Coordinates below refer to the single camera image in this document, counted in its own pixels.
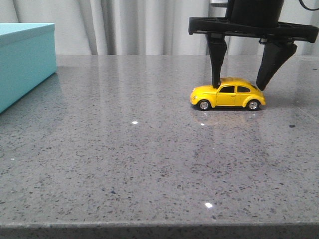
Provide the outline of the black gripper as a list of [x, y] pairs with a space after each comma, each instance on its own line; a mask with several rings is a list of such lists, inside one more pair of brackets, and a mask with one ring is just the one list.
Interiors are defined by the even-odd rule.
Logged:
[[295, 54], [294, 41], [314, 43], [319, 28], [279, 21], [282, 0], [230, 0], [225, 17], [191, 17], [188, 33], [207, 34], [212, 68], [212, 85], [218, 88], [227, 50], [225, 36], [260, 38], [265, 43], [257, 75], [257, 87], [263, 91], [279, 68]]

